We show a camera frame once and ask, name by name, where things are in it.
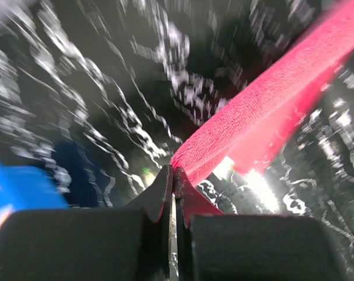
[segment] red fabric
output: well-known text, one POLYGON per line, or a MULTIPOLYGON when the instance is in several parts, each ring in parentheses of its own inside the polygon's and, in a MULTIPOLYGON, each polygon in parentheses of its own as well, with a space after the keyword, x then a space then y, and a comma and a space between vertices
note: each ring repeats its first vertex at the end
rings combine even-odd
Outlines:
POLYGON ((184 168, 197 185, 228 154, 243 172, 256 159, 271 160, 298 119, 293 114, 296 104, 310 108, 319 97, 321 79, 329 78, 337 62, 353 49, 354 0, 350 0, 199 128, 171 164, 184 168), (291 119, 283 118, 288 113, 291 119), (265 157, 265 147, 272 141, 274 149, 265 157))

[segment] black marble surface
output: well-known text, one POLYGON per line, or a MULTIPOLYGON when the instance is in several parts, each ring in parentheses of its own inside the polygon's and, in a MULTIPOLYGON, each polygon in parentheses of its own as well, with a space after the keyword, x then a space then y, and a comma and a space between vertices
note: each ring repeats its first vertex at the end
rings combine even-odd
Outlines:
MULTIPOLYGON (((124 206, 331 3, 13 6, 0 28, 0 160, 47 170, 74 207, 124 206)), ((354 54, 337 75, 264 174, 211 174, 197 189, 227 213, 321 220, 354 280, 354 54)))

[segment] folded fabric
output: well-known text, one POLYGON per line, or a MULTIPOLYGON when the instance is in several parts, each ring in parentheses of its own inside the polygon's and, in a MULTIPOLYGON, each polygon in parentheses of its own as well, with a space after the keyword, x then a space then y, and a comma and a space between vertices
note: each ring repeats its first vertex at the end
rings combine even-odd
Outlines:
POLYGON ((263 169, 354 49, 354 0, 342 1, 285 56, 236 95, 175 153, 193 185, 229 156, 237 170, 263 169))

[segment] red cloth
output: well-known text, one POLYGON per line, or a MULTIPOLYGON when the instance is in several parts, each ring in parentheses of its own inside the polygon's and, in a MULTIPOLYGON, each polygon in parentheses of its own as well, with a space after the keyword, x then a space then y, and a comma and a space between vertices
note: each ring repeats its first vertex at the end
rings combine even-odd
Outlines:
POLYGON ((174 154, 173 167, 184 168, 197 185, 226 155, 241 172, 259 159, 271 160, 299 118, 295 106, 308 110, 319 97, 317 88, 354 49, 354 0, 337 8, 199 128, 174 154), (266 149, 271 143, 274 148, 266 149))

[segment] blue object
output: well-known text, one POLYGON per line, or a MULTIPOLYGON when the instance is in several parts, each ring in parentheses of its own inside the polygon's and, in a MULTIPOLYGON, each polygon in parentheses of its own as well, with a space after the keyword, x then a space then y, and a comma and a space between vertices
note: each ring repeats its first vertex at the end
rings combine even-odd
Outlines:
POLYGON ((0 225, 14 211, 45 208, 68 205, 43 170, 0 164, 0 225))

